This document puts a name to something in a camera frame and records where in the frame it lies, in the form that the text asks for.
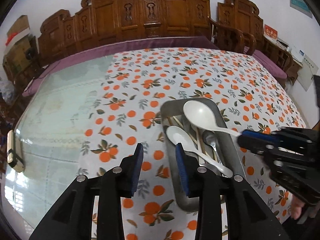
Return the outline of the person's right hand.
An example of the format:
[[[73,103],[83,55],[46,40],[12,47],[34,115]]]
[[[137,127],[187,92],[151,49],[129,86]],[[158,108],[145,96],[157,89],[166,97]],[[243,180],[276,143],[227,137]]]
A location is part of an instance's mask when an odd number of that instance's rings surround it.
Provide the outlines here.
[[[297,220],[302,213],[302,208],[304,207],[305,203],[301,201],[296,196],[292,196],[291,201],[291,218],[294,220]]]

